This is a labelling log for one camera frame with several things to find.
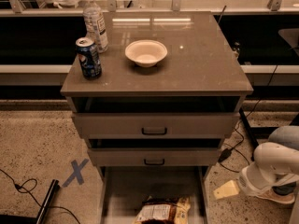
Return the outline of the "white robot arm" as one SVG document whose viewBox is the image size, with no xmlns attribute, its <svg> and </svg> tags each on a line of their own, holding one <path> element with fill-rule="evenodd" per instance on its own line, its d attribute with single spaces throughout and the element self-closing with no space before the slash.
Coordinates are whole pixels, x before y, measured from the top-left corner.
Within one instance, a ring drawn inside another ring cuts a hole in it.
<svg viewBox="0 0 299 224">
<path fill-rule="evenodd" d="M 213 191 L 216 200 L 243 192 L 257 196 L 274 186 L 299 180 L 299 151 L 278 143 L 258 145 L 253 153 L 254 162 L 243 168 L 236 179 L 230 180 Z"/>
</svg>

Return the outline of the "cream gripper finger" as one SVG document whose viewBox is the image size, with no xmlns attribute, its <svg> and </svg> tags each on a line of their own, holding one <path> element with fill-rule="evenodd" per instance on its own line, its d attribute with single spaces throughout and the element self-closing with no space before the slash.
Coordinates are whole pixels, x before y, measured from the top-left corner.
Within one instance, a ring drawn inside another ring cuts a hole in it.
<svg viewBox="0 0 299 224">
<path fill-rule="evenodd" d="M 216 200 L 238 195 L 240 188 L 235 180 L 230 180 L 213 191 Z"/>
</svg>

